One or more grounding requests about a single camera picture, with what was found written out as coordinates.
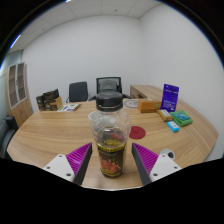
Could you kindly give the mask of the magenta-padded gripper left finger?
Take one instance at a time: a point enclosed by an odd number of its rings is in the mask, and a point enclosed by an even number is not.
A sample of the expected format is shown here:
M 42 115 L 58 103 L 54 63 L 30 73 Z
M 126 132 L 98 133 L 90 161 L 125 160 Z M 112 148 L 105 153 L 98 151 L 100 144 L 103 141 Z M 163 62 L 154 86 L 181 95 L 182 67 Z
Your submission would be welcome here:
M 65 180 L 81 185 L 92 154 L 92 144 L 87 143 L 67 155 L 58 154 L 44 170 Z

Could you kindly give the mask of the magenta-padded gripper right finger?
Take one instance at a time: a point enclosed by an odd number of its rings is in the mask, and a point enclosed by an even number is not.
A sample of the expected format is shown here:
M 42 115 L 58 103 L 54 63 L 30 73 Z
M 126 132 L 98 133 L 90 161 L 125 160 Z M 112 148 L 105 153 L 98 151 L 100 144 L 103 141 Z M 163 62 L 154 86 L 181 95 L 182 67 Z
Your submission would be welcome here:
M 181 167 L 174 161 L 174 152 L 170 149 L 163 149 L 160 154 L 156 154 L 146 147 L 133 143 L 132 155 L 143 185 L 181 170 Z

